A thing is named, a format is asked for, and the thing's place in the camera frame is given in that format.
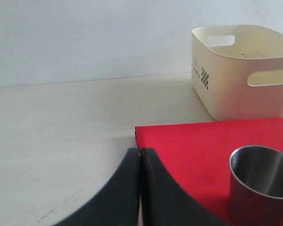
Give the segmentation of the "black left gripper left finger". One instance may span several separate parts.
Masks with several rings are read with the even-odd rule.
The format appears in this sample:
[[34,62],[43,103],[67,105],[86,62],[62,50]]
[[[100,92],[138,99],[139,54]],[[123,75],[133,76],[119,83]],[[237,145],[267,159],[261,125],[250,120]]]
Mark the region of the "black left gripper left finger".
[[141,151],[129,148],[107,183],[82,207],[57,226],[138,225]]

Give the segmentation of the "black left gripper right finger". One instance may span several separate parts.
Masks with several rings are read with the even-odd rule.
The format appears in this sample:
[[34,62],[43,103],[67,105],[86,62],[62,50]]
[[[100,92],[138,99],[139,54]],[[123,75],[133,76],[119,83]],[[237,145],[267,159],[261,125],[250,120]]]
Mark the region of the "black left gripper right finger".
[[141,149],[140,194],[145,226],[227,226],[193,199],[152,148]]

